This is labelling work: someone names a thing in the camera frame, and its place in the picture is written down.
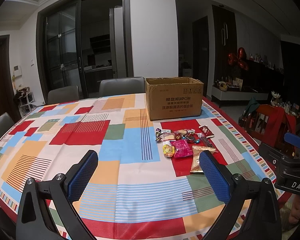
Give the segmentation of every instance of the screw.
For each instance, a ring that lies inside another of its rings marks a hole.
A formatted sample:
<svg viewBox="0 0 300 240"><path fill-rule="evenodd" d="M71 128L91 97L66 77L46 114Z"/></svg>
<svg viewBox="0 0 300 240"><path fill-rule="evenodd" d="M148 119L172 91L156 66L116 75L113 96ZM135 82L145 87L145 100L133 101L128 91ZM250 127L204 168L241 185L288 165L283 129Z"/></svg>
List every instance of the screw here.
<svg viewBox="0 0 300 240"><path fill-rule="evenodd" d="M34 179L32 179L32 178L29 178L29 179L27 179L27 184L32 184L34 182Z"/></svg>
<svg viewBox="0 0 300 240"><path fill-rule="evenodd" d="M238 173L233 174L233 176L234 176L234 179L236 179L236 180L242 180L242 176Z"/></svg>
<svg viewBox="0 0 300 240"><path fill-rule="evenodd" d="M57 174L57 175L55 176L55 179L56 179L56 180L61 180L61 179L63 179L63 177L64 177L64 174L59 173L59 174Z"/></svg>
<svg viewBox="0 0 300 240"><path fill-rule="evenodd" d="M264 178L264 180L265 180L265 183L266 183L266 184L271 184L271 179L269 179L269 178Z"/></svg>

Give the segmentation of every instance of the tablecloth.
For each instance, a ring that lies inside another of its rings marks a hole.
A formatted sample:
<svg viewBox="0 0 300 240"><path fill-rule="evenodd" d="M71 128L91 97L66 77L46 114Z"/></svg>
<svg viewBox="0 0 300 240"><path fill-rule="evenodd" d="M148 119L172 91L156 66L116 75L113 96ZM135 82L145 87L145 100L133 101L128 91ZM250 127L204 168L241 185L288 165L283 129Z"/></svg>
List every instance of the tablecloth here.
<svg viewBox="0 0 300 240"><path fill-rule="evenodd" d="M211 142L219 163L248 180L276 180L252 139L211 105L202 101L198 117L153 122L145 94L38 107L0 140L0 206L16 219L27 178L50 180L66 173L92 149L99 164L73 206L94 236L201 239L224 203L217 200L204 175L190 174L191 157L176 160L163 155L164 142L155 142L156 128L199 133L199 126L207 125L215 135ZM275 192L277 198L283 194ZM231 233L240 229L249 203L245 202ZM53 201L48 205L61 235L70 239Z"/></svg>

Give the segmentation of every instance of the foil balloon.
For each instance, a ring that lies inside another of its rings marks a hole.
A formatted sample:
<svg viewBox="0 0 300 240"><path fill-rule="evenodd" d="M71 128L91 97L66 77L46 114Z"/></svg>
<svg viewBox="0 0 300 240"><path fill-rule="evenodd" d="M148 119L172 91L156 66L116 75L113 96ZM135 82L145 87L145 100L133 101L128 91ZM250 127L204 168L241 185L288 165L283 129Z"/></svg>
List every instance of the foil balloon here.
<svg viewBox="0 0 300 240"><path fill-rule="evenodd" d="M238 60L238 66L241 67L241 68L243 68L244 70L248 70L249 69L248 68L248 64L245 61L241 60L241 59Z"/></svg>
<svg viewBox="0 0 300 240"><path fill-rule="evenodd" d="M230 66L233 66L237 61L238 61L238 58L234 53L231 52L228 54L228 64Z"/></svg>
<svg viewBox="0 0 300 240"><path fill-rule="evenodd" d="M247 54L243 47L238 49L238 59L247 59Z"/></svg>

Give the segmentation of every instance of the cardboard box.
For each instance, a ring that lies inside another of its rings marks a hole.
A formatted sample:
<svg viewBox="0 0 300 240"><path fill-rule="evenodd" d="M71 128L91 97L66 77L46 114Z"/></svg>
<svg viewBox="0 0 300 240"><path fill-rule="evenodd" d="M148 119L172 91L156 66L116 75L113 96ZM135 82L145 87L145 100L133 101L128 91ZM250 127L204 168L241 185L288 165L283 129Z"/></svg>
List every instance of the cardboard box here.
<svg viewBox="0 0 300 240"><path fill-rule="evenodd" d="M150 120L199 116L203 83L189 77L147 78L146 101Z"/></svg>

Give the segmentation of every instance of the pink snack package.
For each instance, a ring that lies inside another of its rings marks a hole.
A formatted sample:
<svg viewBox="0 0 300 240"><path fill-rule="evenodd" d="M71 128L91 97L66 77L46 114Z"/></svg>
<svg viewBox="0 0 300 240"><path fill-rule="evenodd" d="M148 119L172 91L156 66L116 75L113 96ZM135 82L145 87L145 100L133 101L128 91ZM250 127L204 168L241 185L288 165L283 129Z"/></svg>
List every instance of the pink snack package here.
<svg viewBox="0 0 300 240"><path fill-rule="evenodd" d="M183 158L193 155L193 151L190 148L186 140L170 141L171 145L175 147L175 158Z"/></svg>

